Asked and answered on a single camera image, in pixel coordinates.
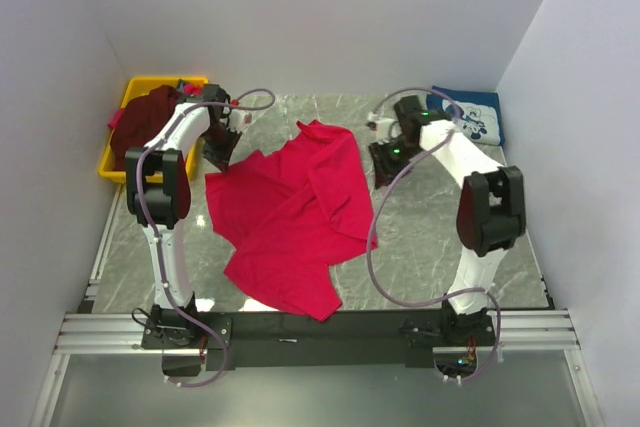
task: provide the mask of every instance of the plastic container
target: plastic container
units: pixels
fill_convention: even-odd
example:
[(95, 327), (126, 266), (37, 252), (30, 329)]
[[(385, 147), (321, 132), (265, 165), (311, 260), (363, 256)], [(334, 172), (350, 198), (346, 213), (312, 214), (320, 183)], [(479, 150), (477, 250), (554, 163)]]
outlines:
[[(122, 103), (120, 104), (120, 108), (124, 109), (131, 99), (135, 99), (136, 97), (140, 97), (141, 95), (146, 95), (149, 91), (155, 89), (156, 87), (160, 87), (161, 85), (178, 85), (178, 80), (183, 79), (188, 82), (197, 85), (204, 85), (208, 82), (206, 77), (189, 77), (189, 76), (180, 76), (180, 77), (133, 77), (129, 81), (129, 85), (127, 86), (127, 90), (124, 93), (124, 98), (122, 99)], [(111, 150), (111, 136), (113, 135), (113, 131), (109, 134), (109, 139), (107, 140), (107, 146), (104, 149), (104, 153), (102, 154), (102, 160), (100, 161), (100, 167), (98, 167), (98, 174), (105, 179), (110, 179), (114, 182), (124, 184), (127, 181), (127, 176), (124, 171), (113, 170), (113, 166), (116, 163), (115, 155), (113, 154), (113, 150)], [(187, 171), (187, 177), (189, 180), (193, 180), (196, 175), (196, 166), (197, 166), (197, 149), (198, 143), (196, 142), (191, 147), (189, 151), (189, 155), (187, 155), (187, 160), (185, 161), (185, 168)], [(147, 177), (147, 180), (150, 182), (162, 182), (162, 174), (154, 174), (152, 176)]]

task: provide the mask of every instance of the marble table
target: marble table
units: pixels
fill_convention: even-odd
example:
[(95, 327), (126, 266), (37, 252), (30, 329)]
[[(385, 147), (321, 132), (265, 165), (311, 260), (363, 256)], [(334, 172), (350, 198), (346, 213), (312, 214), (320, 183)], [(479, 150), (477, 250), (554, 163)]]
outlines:
[[(365, 127), (367, 112), (380, 95), (285, 95), (269, 110), (258, 112), (242, 137), (232, 161), (252, 151), (271, 153), (298, 134), (296, 121), (313, 119), (351, 129), (360, 145), (362, 163), (371, 186), (374, 207), (382, 190), (373, 190), (373, 167), (367, 145), (374, 135)], [(264, 97), (248, 99), (259, 105)], [(387, 112), (393, 103), (387, 103)], [(482, 149), (504, 163), (499, 147)], [(204, 195), (204, 174), (215, 168), (205, 160), (191, 183), (192, 205), (185, 220), (185, 252), (189, 274), (201, 310), (261, 309), (223, 274), (233, 254), (232, 245), (215, 234)], [(455, 231), (460, 191), (435, 159), (426, 159), (400, 182), (378, 223), (380, 247), (374, 252), (376, 272), (392, 295), (409, 301), (427, 300), (444, 293), (455, 276), (460, 242)], [(331, 277), (343, 300), (342, 309), (389, 309), (369, 280), (364, 256), (332, 266)], [(128, 313), (149, 308), (153, 301), (153, 275), (149, 250), (139, 225), (129, 214), (124, 195), (119, 196), (111, 235), (98, 269), (100, 286), (94, 313)], [(505, 308), (549, 306), (545, 285), (528, 235), (518, 239), (500, 265), (493, 293)]]

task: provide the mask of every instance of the wall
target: wall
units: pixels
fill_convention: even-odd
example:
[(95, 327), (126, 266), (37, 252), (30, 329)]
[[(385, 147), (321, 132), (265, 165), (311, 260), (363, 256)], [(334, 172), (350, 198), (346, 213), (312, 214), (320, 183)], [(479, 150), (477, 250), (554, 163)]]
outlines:
[(0, 11), (0, 424), (19, 427), (91, 272), (113, 192), (97, 161), (124, 78), (83, 0)]
[(88, 0), (128, 75), (232, 92), (494, 89), (542, 0)]
[(608, 425), (640, 418), (639, 0), (545, 0), (499, 85), (507, 158)]

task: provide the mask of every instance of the dark red cloth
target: dark red cloth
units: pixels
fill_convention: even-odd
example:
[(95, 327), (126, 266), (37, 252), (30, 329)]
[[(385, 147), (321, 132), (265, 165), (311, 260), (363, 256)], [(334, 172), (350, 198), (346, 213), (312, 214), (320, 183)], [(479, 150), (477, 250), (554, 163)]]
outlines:
[(205, 178), (216, 232), (236, 252), (225, 274), (270, 307), (324, 320), (342, 304), (329, 265), (365, 252), (373, 208), (353, 134), (314, 120), (269, 156)]
[(116, 157), (113, 170), (124, 170), (124, 154), (130, 147), (143, 147), (160, 133), (180, 95), (173, 87), (162, 85), (129, 101), (111, 136), (111, 150)]

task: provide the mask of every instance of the yellow bin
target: yellow bin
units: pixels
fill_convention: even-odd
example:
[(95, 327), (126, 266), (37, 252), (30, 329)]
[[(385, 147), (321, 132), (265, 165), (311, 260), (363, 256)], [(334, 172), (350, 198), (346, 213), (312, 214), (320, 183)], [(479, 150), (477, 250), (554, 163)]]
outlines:
[[(197, 85), (204, 85), (208, 82), (206, 77), (133, 77), (129, 81), (127, 90), (124, 93), (122, 104), (120, 108), (124, 109), (131, 99), (146, 95), (149, 91), (160, 87), (161, 85), (178, 85), (180, 79), (186, 80)], [(107, 140), (107, 146), (102, 154), (102, 160), (100, 161), (100, 167), (98, 167), (98, 174), (105, 179), (111, 179), (114, 182), (124, 184), (127, 180), (127, 176), (124, 171), (113, 170), (113, 166), (116, 163), (115, 156), (111, 150), (111, 136), (113, 131), (109, 133), (109, 139)], [(197, 142), (191, 147), (187, 160), (185, 162), (185, 168), (187, 170), (187, 177), (189, 180), (193, 180), (196, 175), (196, 158), (197, 158)], [(154, 174), (147, 177), (150, 182), (162, 182), (162, 174)]]

